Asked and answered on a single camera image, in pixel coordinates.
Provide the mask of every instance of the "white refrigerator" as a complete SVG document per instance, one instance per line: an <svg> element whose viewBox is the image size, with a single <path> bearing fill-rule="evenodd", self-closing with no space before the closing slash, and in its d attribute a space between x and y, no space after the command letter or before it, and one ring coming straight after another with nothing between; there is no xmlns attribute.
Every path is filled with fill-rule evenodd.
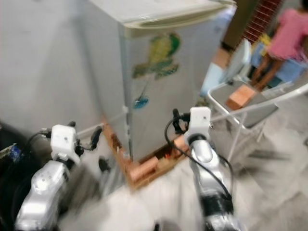
<svg viewBox="0 0 308 231"><path fill-rule="evenodd" d="M84 3L93 90L133 160L166 144L174 108L194 106L235 8L230 0Z"/></svg>

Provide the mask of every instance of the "pink shirt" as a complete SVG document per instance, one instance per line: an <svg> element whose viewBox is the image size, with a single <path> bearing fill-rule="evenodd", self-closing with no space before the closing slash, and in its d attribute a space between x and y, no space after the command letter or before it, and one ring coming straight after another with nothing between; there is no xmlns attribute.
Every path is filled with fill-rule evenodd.
<svg viewBox="0 0 308 231"><path fill-rule="evenodd" d="M269 54L283 60L298 59L302 41L308 35L308 14L288 9L279 18L279 23L279 30L268 49Z"/></svg>

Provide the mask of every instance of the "refrigerator handle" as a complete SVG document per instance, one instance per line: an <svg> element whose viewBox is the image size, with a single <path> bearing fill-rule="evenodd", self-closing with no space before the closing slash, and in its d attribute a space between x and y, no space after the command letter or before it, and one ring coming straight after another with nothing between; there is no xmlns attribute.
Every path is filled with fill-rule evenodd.
<svg viewBox="0 0 308 231"><path fill-rule="evenodd" d="M124 36L126 38L135 38L147 34L162 32L164 30L173 30L179 27L190 26L205 22L215 17L224 9L230 8L230 5L221 5L212 9L198 11L188 15L180 15L174 17L167 17L163 19L156 19L143 22L132 22L124 24Z"/></svg>

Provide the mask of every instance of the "wooden base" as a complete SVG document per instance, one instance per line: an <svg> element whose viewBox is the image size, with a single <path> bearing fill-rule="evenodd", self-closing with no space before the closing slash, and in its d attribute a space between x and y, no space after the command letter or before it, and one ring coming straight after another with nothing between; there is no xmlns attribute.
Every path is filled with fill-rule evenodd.
<svg viewBox="0 0 308 231"><path fill-rule="evenodd" d="M154 153L148 155L145 159L139 162L133 162L128 155L127 151L122 147L121 143L117 139L116 134L112 130L111 126L108 124L106 119L103 119L104 129L103 133L107 139L107 143L111 148L118 164L122 172L125 175L125 178L128 182L129 187L134 191L137 190L150 182L154 179L164 175L165 173L169 172L174 168L174 166L183 160L185 157L182 155L176 154L176 152L172 151L172 148L168 145L158 149ZM150 172L142 176L139 180L133 180L130 172L142 164L145 164L148 160L153 157L157 157L158 164L157 166Z"/></svg>

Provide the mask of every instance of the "person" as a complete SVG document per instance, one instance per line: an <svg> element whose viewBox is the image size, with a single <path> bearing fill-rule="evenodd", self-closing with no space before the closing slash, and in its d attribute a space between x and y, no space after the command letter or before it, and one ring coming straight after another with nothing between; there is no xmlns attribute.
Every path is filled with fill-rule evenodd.
<svg viewBox="0 0 308 231"><path fill-rule="evenodd" d="M288 9L279 18L275 36L267 54L253 74L251 85L262 91L274 78L287 59L300 57L300 51L308 36L308 0L302 0L299 9ZM259 80L261 74L272 64L269 72Z"/></svg>

